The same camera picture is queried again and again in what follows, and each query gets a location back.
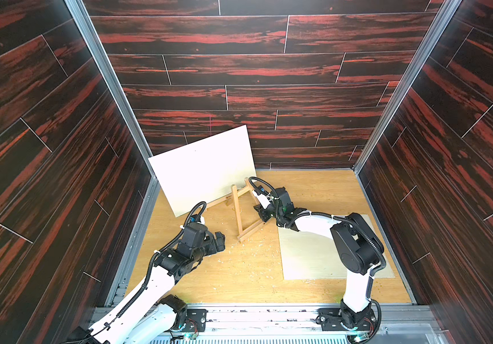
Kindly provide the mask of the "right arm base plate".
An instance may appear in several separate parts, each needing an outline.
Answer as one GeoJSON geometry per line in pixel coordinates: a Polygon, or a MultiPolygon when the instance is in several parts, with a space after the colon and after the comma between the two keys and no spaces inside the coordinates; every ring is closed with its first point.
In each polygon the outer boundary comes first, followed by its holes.
{"type": "Polygon", "coordinates": [[[349,308],[319,308],[315,322],[322,331],[346,331],[372,333],[378,325],[378,317],[368,306],[361,312],[353,312],[349,308]]]}

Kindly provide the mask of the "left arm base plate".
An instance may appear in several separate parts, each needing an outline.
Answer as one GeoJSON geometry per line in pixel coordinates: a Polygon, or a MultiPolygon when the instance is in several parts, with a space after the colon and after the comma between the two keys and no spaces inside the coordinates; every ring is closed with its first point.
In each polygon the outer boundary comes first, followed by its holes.
{"type": "Polygon", "coordinates": [[[180,310],[171,328],[172,332],[178,333],[202,333],[206,329],[207,321],[206,309],[185,309],[180,310]]]}

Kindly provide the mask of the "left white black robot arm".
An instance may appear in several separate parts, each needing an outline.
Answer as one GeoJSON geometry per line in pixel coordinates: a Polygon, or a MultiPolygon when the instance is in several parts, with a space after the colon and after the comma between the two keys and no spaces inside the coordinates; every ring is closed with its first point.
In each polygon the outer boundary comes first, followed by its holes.
{"type": "Polygon", "coordinates": [[[150,258],[146,276],[133,291],[88,329],[77,327],[66,343],[124,343],[148,311],[203,258],[225,250],[225,235],[211,233],[200,222],[182,226],[179,234],[150,258]]]}

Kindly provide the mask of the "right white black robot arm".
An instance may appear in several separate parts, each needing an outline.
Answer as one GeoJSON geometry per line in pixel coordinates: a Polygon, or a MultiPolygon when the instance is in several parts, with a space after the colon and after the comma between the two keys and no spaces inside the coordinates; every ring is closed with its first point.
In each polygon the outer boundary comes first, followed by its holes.
{"type": "Polygon", "coordinates": [[[285,188],[256,186],[253,196],[262,220],[275,219],[278,227],[316,234],[334,242],[347,269],[346,289],[341,300],[343,324],[353,328],[373,315],[371,291],[375,274],[386,267],[384,246],[365,219],[358,213],[335,216],[297,208],[285,188]]]}

